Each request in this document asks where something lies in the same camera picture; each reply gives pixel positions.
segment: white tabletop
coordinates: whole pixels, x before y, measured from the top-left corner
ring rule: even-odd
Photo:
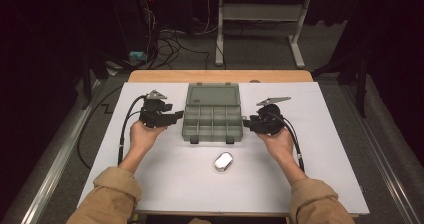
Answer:
[[[256,103],[268,97],[290,96],[278,103],[294,126],[303,154],[306,174],[324,180],[339,194],[351,214],[367,214],[368,207],[346,156],[317,83],[240,83],[243,116],[255,115]],[[152,90],[168,97],[170,113],[184,110],[188,83],[126,83],[100,146],[80,202],[93,189],[94,178],[109,166],[116,166],[120,131],[133,100]],[[140,101],[133,111],[140,110]],[[126,130],[124,154],[129,147]],[[135,177],[143,188],[136,210],[151,213],[199,213],[281,216],[289,213],[290,186],[268,154],[263,142],[243,128],[241,142],[234,145],[183,141],[182,119],[157,139],[145,156]],[[225,172],[215,170],[214,162],[223,152],[233,156]]]

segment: sleeve cuff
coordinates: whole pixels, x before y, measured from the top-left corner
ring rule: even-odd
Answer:
[[[112,188],[133,196],[140,201],[142,190],[134,175],[119,167],[109,167],[94,179],[94,187]]]
[[[296,182],[292,186],[290,201],[290,215],[294,223],[297,223],[297,213],[302,206],[328,196],[339,198],[337,193],[321,180],[307,178]]]

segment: hand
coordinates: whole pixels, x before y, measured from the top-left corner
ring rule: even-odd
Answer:
[[[146,153],[152,149],[156,138],[166,130],[167,127],[149,128],[141,121],[136,121],[132,124],[130,130],[130,150],[125,158],[119,164],[119,168],[135,173]]]
[[[279,164],[282,161],[293,159],[293,139],[286,128],[282,128],[280,132],[272,136],[259,133],[256,135],[265,142],[269,154]]]

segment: white metal stand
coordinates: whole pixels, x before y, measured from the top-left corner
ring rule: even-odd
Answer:
[[[300,31],[308,12],[309,2],[304,0],[303,5],[260,5],[260,4],[226,4],[219,0],[218,8],[218,36],[216,41],[215,64],[222,66],[224,63],[224,36],[222,33],[224,20],[266,20],[266,21],[294,21],[297,22],[296,32],[288,36],[296,66],[305,68],[300,53],[299,40]]]

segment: gray plastic organizer box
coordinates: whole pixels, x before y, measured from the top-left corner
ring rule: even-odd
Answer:
[[[234,144],[243,137],[237,83],[190,83],[184,112],[184,141]]]

